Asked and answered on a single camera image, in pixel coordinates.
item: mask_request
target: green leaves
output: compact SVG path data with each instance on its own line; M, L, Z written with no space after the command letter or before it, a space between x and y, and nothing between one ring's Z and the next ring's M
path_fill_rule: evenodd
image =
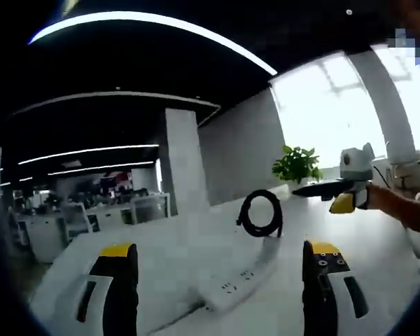
M300 147L283 147L284 156L276 160L272 166L273 175L284 181L300 183L305 177L312 177L317 181L322 177L316 164L318 156L313 156L314 148L306 150Z

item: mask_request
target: coiled black cable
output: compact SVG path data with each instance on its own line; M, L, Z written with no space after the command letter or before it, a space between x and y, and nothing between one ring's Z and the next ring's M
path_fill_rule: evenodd
M272 217L271 223L264 227L255 226L249 218L249 209L251 208L252 200L259 196L267 198L274 208L274 216ZM281 231L283 229L283 213L281 212L280 201L277 196L268 190L257 190L252 192L246 197L241 205L237 225L243 225L247 233L253 237L266 237L271 235L275 230L277 230L277 237L281 237Z

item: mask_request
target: white pillar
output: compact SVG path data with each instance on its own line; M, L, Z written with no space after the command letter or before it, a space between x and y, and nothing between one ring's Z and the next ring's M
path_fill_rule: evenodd
M417 159L411 126L405 107L388 71L373 50L349 55L369 92L387 143L391 164Z
M178 215L209 210L196 113L167 108L169 163Z

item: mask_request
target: wire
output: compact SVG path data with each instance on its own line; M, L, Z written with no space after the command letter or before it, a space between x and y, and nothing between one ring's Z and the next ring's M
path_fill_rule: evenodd
M274 208L274 216L272 217L271 223L264 227L255 226L249 218L249 209L251 208L252 200L259 196L268 199ZM271 235L275 230L277 230L277 237L280 237L283 229L283 213L281 212L280 201L277 196L268 190L257 190L252 192L246 197L241 205L237 225L243 225L247 233L253 237L266 237Z
M391 187L390 187L389 183L387 183L386 179L384 178L383 174L381 174L380 170L379 170L378 168L376 168L375 166L373 166L373 167L377 170L378 174L381 176L381 178L382 178L382 179L383 179L383 181L385 182L385 184L386 184L387 188L391 189Z

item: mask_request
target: black ceiling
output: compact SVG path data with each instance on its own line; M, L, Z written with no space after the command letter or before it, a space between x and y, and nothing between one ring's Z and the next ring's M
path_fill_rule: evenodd
M65 18L102 11L166 15L231 39L280 74L336 50L354 52L385 41L393 31L390 16L382 10L386 2L80 0ZM348 8L353 15L346 14ZM17 29L36 31L16 17L21 25ZM24 33L16 34L21 38ZM1 37L0 144L5 168L40 155L145 144L158 132L158 116L165 107L192 109L201 121L219 106L222 113L266 88L272 77L217 42L149 22L80 24L19 48L6 44L17 38ZM213 105L140 96L77 97L10 118L50 99L115 91L172 95Z

